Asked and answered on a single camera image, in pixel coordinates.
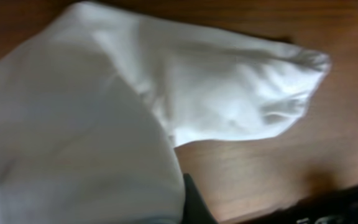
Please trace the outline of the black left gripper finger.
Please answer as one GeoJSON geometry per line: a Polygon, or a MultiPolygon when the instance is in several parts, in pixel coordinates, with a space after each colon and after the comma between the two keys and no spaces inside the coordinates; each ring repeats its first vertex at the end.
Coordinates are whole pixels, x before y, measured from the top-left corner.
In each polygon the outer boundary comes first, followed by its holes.
{"type": "Polygon", "coordinates": [[[185,204],[181,224],[218,224],[190,174],[184,174],[185,204]]]}

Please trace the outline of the white printed t-shirt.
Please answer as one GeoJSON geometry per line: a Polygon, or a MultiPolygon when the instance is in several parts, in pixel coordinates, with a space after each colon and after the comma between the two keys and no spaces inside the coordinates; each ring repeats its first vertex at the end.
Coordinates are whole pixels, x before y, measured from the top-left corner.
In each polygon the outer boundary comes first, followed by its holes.
{"type": "Polygon", "coordinates": [[[174,149],[280,135],[330,67],[293,44],[73,4],[0,60],[0,223],[181,223],[174,149]]]}

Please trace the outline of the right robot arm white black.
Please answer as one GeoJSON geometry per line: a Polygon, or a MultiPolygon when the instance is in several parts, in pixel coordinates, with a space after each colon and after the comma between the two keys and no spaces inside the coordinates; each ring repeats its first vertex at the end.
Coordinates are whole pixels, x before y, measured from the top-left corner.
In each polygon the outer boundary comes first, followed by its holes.
{"type": "Polygon", "coordinates": [[[284,210],[245,221],[245,224],[358,223],[358,186],[307,198],[284,210]]]}

